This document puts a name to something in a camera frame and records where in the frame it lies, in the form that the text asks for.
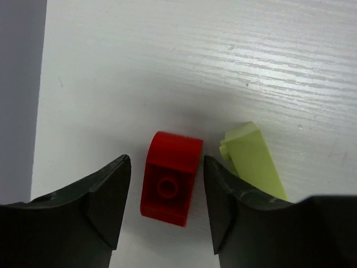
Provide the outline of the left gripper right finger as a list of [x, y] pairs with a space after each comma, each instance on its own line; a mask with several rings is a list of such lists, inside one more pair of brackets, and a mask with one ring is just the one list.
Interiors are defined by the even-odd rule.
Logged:
[[355, 267], [356, 196], [291, 203], [204, 158], [214, 253], [221, 267]]

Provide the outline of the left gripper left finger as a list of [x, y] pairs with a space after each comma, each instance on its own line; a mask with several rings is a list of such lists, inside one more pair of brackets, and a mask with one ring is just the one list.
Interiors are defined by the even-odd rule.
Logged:
[[29, 203], [1, 206], [2, 267], [108, 267], [131, 180], [122, 155]]

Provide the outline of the pale lime lego brick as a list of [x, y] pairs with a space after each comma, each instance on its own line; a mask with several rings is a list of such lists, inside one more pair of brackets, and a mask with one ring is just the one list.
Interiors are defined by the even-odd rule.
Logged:
[[224, 160], [231, 162], [233, 174], [273, 197], [288, 199], [262, 132], [255, 123], [248, 122], [226, 131], [219, 151]]

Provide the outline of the red lego piece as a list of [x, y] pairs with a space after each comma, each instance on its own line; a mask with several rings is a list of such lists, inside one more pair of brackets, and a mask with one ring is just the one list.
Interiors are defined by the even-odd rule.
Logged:
[[186, 226], [203, 140], [158, 131], [149, 146], [141, 215]]

